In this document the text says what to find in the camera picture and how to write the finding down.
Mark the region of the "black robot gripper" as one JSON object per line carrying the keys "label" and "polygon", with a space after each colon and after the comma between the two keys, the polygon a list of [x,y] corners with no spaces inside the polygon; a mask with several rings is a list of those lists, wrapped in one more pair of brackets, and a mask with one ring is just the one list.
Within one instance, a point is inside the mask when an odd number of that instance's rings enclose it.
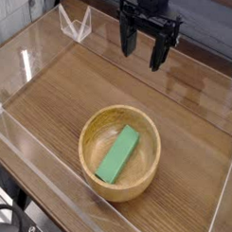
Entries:
{"label": "black robot gripper", "polygon": [[170,46],[178,44],[181,15],[170,7],[170,0],[119,0],[117,12],[121,49],[126,57],[135,50],[138,30],[156,36],[150,68],[157,71],[166,61]]}

